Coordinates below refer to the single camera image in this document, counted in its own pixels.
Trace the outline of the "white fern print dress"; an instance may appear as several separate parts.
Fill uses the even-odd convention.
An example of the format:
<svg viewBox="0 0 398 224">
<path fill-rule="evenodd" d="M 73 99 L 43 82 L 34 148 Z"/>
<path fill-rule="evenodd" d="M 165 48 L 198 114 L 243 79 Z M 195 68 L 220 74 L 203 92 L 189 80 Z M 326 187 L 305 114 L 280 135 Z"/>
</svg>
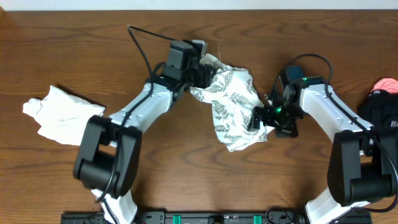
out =
<svg viewBox="0 0 398 224">
<path fill-rule="evenodd" d="M 198 101 L 211 105 L 218 140 L 230 152 L 267 141 L 273 127 L 251 127 L 252 110 L 264 104 L 254 88 L 250 71 L 224 64 L 211 54 L 206 54 L 200 63 L 214 68 L 215 75 L 209 87 L 191 87 L 190 93 Z"/>
</svg>

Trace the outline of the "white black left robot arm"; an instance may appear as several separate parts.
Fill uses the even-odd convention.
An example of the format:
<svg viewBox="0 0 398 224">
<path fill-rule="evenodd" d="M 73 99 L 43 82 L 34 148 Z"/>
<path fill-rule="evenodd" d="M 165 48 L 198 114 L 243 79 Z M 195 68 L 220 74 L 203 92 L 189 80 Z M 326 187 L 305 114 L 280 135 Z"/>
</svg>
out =
<svg viewBox="0 0 398 224">
<path fill-rule="evenodd" d="M 93 115 L 86 124 L 73 176 L 91 190 L 106 223 L 132 223 L 137 206 L 131 187 L 137 174 L 142 135 L 191 87 L 207 88 L 215 69 L 200 60 L 203 40 L 173 40 L 166 62 L 150 71 L 142 91 L 107 118 Z"/>
</svg>

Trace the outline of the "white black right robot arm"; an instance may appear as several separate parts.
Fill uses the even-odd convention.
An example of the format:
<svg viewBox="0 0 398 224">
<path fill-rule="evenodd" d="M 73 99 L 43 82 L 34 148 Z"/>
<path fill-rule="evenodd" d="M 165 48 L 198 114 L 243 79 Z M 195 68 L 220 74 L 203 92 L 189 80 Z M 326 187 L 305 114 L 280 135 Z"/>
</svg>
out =
<svg viewBox="0 0 398 224">
<path fill-rule="evenodd" d="M 298 65 L 282 69 L 281 94 L 268 106 L 255 107 L 251 127 L 273 127 L 288 138 L 298 135 L 296 120 L 311 116 L 332 142 L 328 187 L 305 205 L 294 223 L 370 221 L 397 205 L 397 143 L 391 129 L 376 129 L 362 119 L 322 77 L 306 77 Z"/>
</svg>

